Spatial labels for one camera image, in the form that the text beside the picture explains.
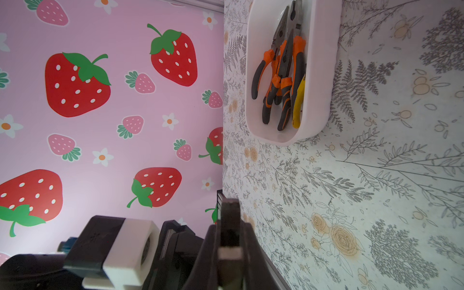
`black plastic part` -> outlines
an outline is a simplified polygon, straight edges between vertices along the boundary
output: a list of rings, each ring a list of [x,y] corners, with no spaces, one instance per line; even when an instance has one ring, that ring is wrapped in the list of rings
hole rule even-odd
[[[286,86],[285,88],[282,89],[282,95],[283,95],[283,107],[282,107],[282,114],[280,115],[280,122],[279,125],[277,126],[277,130],[283,131],[285,127],[287,126],[290,117],[291,117],[291,99],[290,99],[290,90],[291,86]]]
[[[179,290],[186,282],[203,239],[188,226],[165,221],[142,290]]]
[[[277,92],[279,91],[278,88],[274,86],[274,84],[271,85],[271,91],[267,95],[267,98],[264,100],[263,104],[263,123],[264,124],[269,124],[269,120],[271,119],[271,108],[268,108],[266,106],[266,103],[269,106],[272,106],[272,102],[274,101],[274,98],[276,97]]]
[[[306,73],[306,63],[304,62],[303,52],[299,52],[296,55],[296,60],[295,60],[294,65],[296,66],[296,71],[295,71],[295,76],[293,78],[293,86],[292,86],[292,92],[291,92],[292,110],[295,107],[296,94],[298,91],[298,87],[300,86],[301,81],[303,80],[304,74]]]
[[[107,277],[103,263],[124,221],[125,218],[92,217],[66,255],[64,268],[82,278]]]
[[[63,269],[65,255],[23,254],[0,266],[0,289],[81,290],[82,278]]]
[[[185,283],[182,290],[217,290],[218,289],[218,248],[223,243],[221,238],[221,230],[224,227],[221,225],[223,219],[228,218],[228,209],[224,207],[223,202],[222,216],[216,225],[211,225],[206,233],[205,240],[201,246],[198,257],[193,265],[192,272]],[[231,228],[235,227],[235,222],[232,221]],[[233,245],[235,238],[224,241],[225,244]],[[240,220],[239,224],[239,245],[244,253],[244,281],[245,289],[257,290],[278,290],[279,286],[275,283],[274,278],[268,271],[266,260],[256,239],[253,228],[250,224]]]
[[[251,98],[256,100],[258,97],[258,88],[259,82],[261,80],[261,76],[263,75],[263,71],[266,68],[266,62],[264,60],[258,65],[256,69],[255,75],[253,76],[253,81],[251,82]]]

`pink strawberry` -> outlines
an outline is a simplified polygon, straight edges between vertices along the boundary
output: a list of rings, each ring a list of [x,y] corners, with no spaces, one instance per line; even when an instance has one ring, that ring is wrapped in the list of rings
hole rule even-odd
[[[192,146],[186,144],[185,140],[176,140],[174,143],[174,150],[177,151],[177,157],[184,161],[189,161],[192,158]]]
[[[25,0],[27,8],[36,11],[37,17],[45,23],[65,26],[68,16],[56,0]]]
[[[217,109],[222,107],[222,98],[217,92],[206,90],[202,96],[203,97],[201,99],[205,102],[205,104],[208,104],[210,108]]]
[[[122,125],[117,126],[119,137],[127,139],[132,135],[137,135],[142,131],[143,118],[141,116],[128,116],[122,120]]]
[[[151,94],[155,92],[155,84],[144,73],[138,74],[136,71],[128,72],[126,75],[126,82],[129,84],[130,88],[134,88],[135,90],[141,94]]]
[[[53,154],[62,156],[63,160],[73,162],[79,160],[81,148],[76,147],[76,142],[64,135],[51,134],[48,136],[48,145]]]

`pliers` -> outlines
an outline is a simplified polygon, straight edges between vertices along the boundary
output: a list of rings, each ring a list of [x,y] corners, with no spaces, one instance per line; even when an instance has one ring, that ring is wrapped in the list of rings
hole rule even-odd
[[[304,48],[306,41],[301,38],[301,24],[303,23],[303,3],[302,0],[295,0],[292,2],[290,8],[290,19],[287,25],[288,33],[287,42],[292,43],[292,50],[289,50],[291,55],[290,60],[293,58],[293,81],[291,77],[281,76],[282,89],[282,113],[280,116],[280,122],[277,127],[279,131],[285,129],[287,126],[293,108],[295,107],[295,100],[297,95],[298,87],[305,75],[306,63],[304,61]]]
[[[264,70],[266,69],[268,64],[271,64],[272,76],[274,76],[277,73],[277,67],[280,62],[280,55],[279,55],[278,49],[280,45],[283,43],[284,38],[285,38],[285,29],[287,26],[288,12],[289,12],[289,7],[287,6],[284,13],[282,14],[282,17],[280,19],[279,25],[277,26],[276,32],[274,33],[274,38],[271,44],[271,49],[269,49],[268,51],[264,53],[263,60],[259,64],[258,68],[256,69],[255,75],[253,76],[253,81],[251,83],[251,98],[253,100],[255,100],[258,97],[259,83],[261,82],[261,77],[263,76]],[[266,100],[270,91],[271,91],[271,84],[269,85],[269,89],[266,92],[264,101]]]

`red strawberry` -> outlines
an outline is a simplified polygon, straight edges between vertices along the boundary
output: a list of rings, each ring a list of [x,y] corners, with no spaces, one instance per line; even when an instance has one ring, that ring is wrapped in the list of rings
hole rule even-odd
[[[79,160],[81,148],[76,147],[76,141],[72,138],[59,134],[51,134],[47,139],[53,154],[61,156],[63,160],[69,162]]]
[[[140,170],[132,183],[135,194],[127,207],[139,199],[143,206],[159,207],[166,204],[182,181],[182,175],[175,168],[151,167]]]
[[[151,42],[151,63],[165,78],[189,87],[197,80],[197,58],[191,39],[184,33],[172,29],[162,35],[151,24],[148,28],[160,36]]]
[[[8,260],[9,258],[11,258],[8,254],[5,254],[5,253],[2,253],[0,252],[0,266],[6,262],[6,260]]]
[[[122,125],[117,126],[119,137],[127,139],[132,135],[137,135],[142,131],[143,118],[141,116],[128,116],[122,120]]]
[[[25,0],[27,8],[36,11],[37,17],[45,23],[65,26],[68,24],[66,12],[55,0]]]
[[[185,140],[176,140],[174,143],[174,150],[177,151],[177,157],[184,161],[189,161],[192,158],[192,146],[186,144]]]
[[[45,88],[50,107],[64,117],[95,110],[110,98],[110,81],[105,70],[80,53],[52,55],[45,66]]]
[[[209,156],[211,161],[222,165],[222,127],[218,127],[209,133],[206,141],[207,155],[198,155],[199,158]]]
[[[205,104],[208,104],[211,108],[217,109],[222,107],[222,98],[217,92],[211,92],[210,90],[206,90],[204,94],[202,94],[202,100]]]
[[[0,219],[35,226],[54,219],[63,206],[63,186],[58,174],[37,169],[0,185]]]
[[[155,92],[155,84],[144,73],[138,74],[136,71],[128,72],[126,75],[126,82],[129,84],[130,88],[134,88],[135,90],[141,94],[151,94]]]

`botanical wallpaper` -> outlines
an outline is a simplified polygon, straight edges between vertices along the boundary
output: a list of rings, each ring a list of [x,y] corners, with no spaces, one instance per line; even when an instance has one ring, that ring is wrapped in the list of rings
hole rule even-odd
[[[222,14],[162,1],[0,1],[0,264],[94,215],[206,234],[222,36]]]
[[[276,147],[245,122],[252,1],[226,1],[224,193],[294,290],[464,289],[464,2],[342,5],[327,125]]]

